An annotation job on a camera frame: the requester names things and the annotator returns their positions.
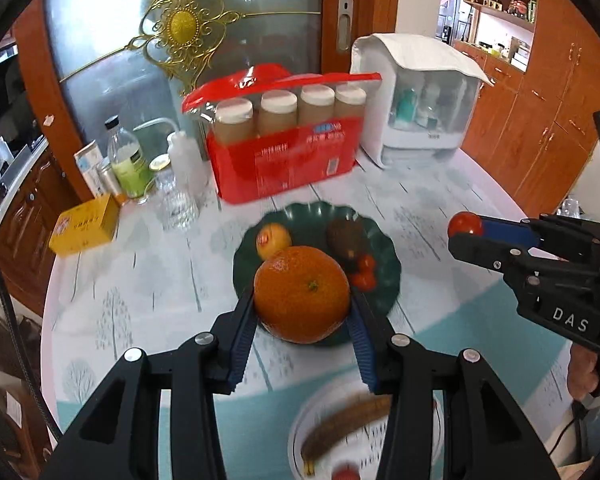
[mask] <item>white table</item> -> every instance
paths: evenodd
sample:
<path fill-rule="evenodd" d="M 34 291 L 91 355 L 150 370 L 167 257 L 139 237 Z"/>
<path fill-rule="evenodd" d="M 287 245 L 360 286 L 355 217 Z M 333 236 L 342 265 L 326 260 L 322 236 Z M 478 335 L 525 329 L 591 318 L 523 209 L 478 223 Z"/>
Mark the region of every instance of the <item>white table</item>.
<path fill-rule="evenodd" d="M 498 273 L 456 262 L 446 248 L 448 219 L 459 210 L 514 221 L 522 211 L 460 150 L 426 170 L 361 163 L 345 176 L 241 206 L 222 203 L 210 189 L 186 234 L 163 232 L 151 208 L 125 207 L 112 243 L 57 258 L 43 319 L 42 381 L 61 427 L 126 348 L 177 348 L 235 306 L 232 257 L 247 228 L 271 210 L 320 199 L 351 206 L 392 238 L 402 263 L 400 296 L 388 316 L 394 328 L 432 350 L 478 349 L 546 440 L 571 400 L 566 340 L 518 317 Z M 243 383 L 216 400 L 229 478 L 293 478 L 293 421 L 318 390 L 354 369 L 350 344 L 293 346 L 258 330 Z M 167 395 L 162 406 L 165 415 Z M 170 474 L 167 419 L 160 420 L 162 478 Z"/>

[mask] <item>red box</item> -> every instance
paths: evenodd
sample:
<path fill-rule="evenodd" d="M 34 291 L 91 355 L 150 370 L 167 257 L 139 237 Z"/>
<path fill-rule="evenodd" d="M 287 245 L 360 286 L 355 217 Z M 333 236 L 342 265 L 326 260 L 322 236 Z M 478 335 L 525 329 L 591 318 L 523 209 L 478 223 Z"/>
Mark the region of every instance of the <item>red box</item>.
<path fill-rule="evenodd" d="M 201 86 L 185 98 L 182 108 L 187 112 L 209 102 L 271 89 L 380 80 L 379 74 L 289 77 L 282 67 L 261 65 Z M 206 148 L 218 195 L 239 204 L 348 173 L 356 160 L 363 122 L 363 118 L 334 119 L 231 146 L 219 144 L 213 132 L 209 133 Z"/>

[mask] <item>black cable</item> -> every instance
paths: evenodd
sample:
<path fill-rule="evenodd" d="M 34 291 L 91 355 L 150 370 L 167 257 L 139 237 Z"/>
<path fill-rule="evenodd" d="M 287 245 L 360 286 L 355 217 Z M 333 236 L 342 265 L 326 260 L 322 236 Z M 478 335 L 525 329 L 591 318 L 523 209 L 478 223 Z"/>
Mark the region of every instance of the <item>black cable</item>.
<path fill-rule="evenodd" d="M 557 449 L 558 444 L 560 444 L 560 441 L 564 437 L 564 434 L 567 433 L 567 430 L 573 425 L 573 423 L 576 422 L 576 420 L 582 420 L 583 418 L 585 418 L 587 413 L 589 413 L 589 410 L 587 410 L 582 404 L 580 404 L 579 402 L 576 402 L 575 400 L 573 401 L 572 408 L 573 408 L 573 418 L 571 419 L 570 423 L 567 424 L 564 427 L 564 429 L 560 432 L 560 435 L 558 435 L 558 439 L 555 441 L 554 446 L 551 448 L 551 451 L 549 452 L 549 456 L 551 456 L 554 453 L 554 451 Z"/>
<path fill-rule="evenodd" d="M 49 431 L 51 431 L 51 434 L 54 436 L 54 439 L 59 441 L 62 437 L 62 431 L 60 431 L 56 420 L 51 414 L 51 410 L 49 410 L 49 407 L 46 405 L 45 399 L 42 396 L 42 392 L 40 391 L 40 388 L 38 387 L 38 384 L 36 383 L 36 380 L 33 376 L 33 370 L 31 369 L 31 364 L 29 363 L 29 358 L 27 357 L 27 353 L 24 348 L 24 343 L 18 330 L 18 321 L 16 320 L 16 314 L 13 310 L 11 295 L 9 294 L 7 284 L 4 281 L 4 277 L 1 271 L 0 302 L 2 303 L 4 315 L 7 319 L 7 326 L 9 327 L 9 333 L 11 334 L 11 340 L 13 341 L 13 345 L 15 346 L 18 361 L 20 362 L 20 368 L 22 368 L 22 371 L 24 373 L 24 377 L 27 382 L 27 386 L 29 387 L 29 391 L 33 396 L 34 401 L 36 402 L 40 413 L 42 413 L 42 417 L 45 419 Z"/>
<path fill-rule="evenodd" d="M 576 421 L 577 419 L 575 417 L 573 417 L 571 419 L 571 422 L 569 424 L 567 424 L 564 429 L 560 432 L 560 435 L 558 435 L 558 440 L 555 441 L 554 446 L 551 448 L 551 451 L 549 452 L 549 456 L 551 456 L 554 451 L 557 449 L 558 444 L 560 444 L 560 441 L 562 440 L 562 438 L 564 437 L 564 434 L 567 433 L 567 430 L 573 425 L 573 423 Z"/>

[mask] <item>glass door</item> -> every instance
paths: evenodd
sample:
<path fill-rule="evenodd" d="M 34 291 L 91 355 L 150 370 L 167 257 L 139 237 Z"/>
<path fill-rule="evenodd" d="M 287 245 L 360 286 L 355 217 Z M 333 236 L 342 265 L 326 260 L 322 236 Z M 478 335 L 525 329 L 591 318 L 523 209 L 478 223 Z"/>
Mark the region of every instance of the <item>glass door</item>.
<path fill-rule="evenodd" d="M 103 152 L 112 115 L 129 130 L 166 117 L 196 135 L 180 113 L 193 86 L 263 62 L 320 72 L 322 0 L 156 1 L 45 1 L 62 92 L 84 141 L 96 140 Z M 139 133 L 148 158 L 166 151 L 164 128 Z"/>

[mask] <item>red tomato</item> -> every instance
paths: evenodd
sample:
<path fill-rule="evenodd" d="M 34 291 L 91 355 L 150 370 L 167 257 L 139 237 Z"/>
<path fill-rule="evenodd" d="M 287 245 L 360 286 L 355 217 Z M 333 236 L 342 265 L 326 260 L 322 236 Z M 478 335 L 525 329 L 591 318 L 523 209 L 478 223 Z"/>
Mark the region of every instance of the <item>red tomato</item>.
<path fill-rule="evenodd" d="M 449 226 L 446 228 L 446 234 L 451 238 L 456 233 L 470 233 L 472 235 L 482 236 L 484 227 L 482 219 L 469 211 L 461 211 L 453 215 L 449 220 Z"/>
<path fill-rule="evenodd" d="M 360 480 L 360 475 L 355 469 L 350 469 L 347 466 L 344 469 L 334 471 L 331 480 Z"/>
<path fill-rule="evenodd" d="M 362 292 L 371 292 L 378 286 L 376 277 L 372 272 L 357 272 L 349 278 L 351 285 Z"/>
<path fill-rule="evenodd" d="M 358 270 L 360 272 L 373 272 L 376 268 L 376 261 L 371 254 L 364 254 L 358 259 Z"/>

